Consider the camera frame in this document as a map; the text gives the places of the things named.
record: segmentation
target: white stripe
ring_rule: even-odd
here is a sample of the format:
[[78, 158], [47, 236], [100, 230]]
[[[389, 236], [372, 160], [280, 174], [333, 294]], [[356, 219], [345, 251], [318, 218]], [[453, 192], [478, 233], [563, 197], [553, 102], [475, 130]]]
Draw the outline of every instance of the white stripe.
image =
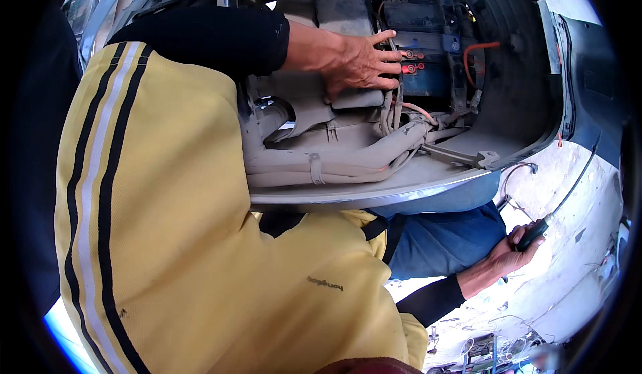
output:
[[94, 186], [94, 180], [98, 174], [100, 167], [100, 157], [103, 152], [103, 145], [105, 143], [105, 135], [107, 134], [107, 126], [114, 110], [114, 104], [121, 92], [125, 75], [132, 69], [133, 57], [140, 46], [140, 42], [133, 42], [130, 45], [127, 55], [124, 58], [123, 65], [114, 78], [114, 85], [109, 92], [107, 101], [100, 114], [98, 127], [96, 128], [96, 136], [94, 143], [91, 146], [91, 154], [89, 156], [89, 169], [87, 170], [87, 177], [82, 183], [80, 188], [80, 200], [82, 203], [82, 217], [80, 218], [80, 226], [78, 229], [78, 259], [80, 261], [80, 270], [85, 288], [85, 306], [84, 312], [87, 316], [87, 321], [96, 332], [98, 342], [107, 354], [108, 360], [114, 365], [116, 371], [119, 373], [127, 373], [123, 362], [120, 361], [111, 340], [105, 332], [102, 322], [98, 318], [94, 300], [96, 298], [96, 284], [94, 283], [94, 275], [91, 265], [91, 251], [89, 247], [89, 219], [91, 218], [92, 197], [91, 190]]

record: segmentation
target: person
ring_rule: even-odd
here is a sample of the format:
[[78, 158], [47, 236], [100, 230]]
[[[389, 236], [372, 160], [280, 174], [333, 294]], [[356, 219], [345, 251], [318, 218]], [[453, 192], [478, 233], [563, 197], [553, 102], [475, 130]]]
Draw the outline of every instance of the person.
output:
[[[330, 100], [346, 87], [392, 89], [397, 80], [381, 75], [399, 73], [401, 56], [373, 46], [394, 36], [201, 6], [140, 18], [92, 57], [60, 140], [55, 239], [62, 299], [97, 367], [417, 373], [427, 326], [530, 261], [543, 237], [520, 253], [513, 247], [528, 226], [497, 231], [485, 257], [451, 258], [432, 272], [445, 279], [395, 304], [383, 287], [389, 233], [371, 230], [384, 217], [337, 211], [285, 222], [249, 212], [234, 80], [280, 68], [320, 72]], [[485, 205], [467, 217], [482, 227], [501, 221], [495, 212]], [[423, 215], [406, 224], [466, 224]], [[444, 233], [471, 244], [486, 236]], [[433, 238], [436, 250], [445, 240]], [[422, 253], [419, 237], [406, 243], [399, 267]]]

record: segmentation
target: blue jeans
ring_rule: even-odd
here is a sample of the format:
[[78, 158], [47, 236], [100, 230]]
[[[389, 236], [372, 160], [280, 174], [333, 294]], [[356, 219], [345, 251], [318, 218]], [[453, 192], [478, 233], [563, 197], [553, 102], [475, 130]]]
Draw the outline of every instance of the blue jeans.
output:
[[459, 273], [485, 257], [505, 235], [506, 225], [492, 201], [470, 211], [408, 215], [389, 263], [390, 279]]

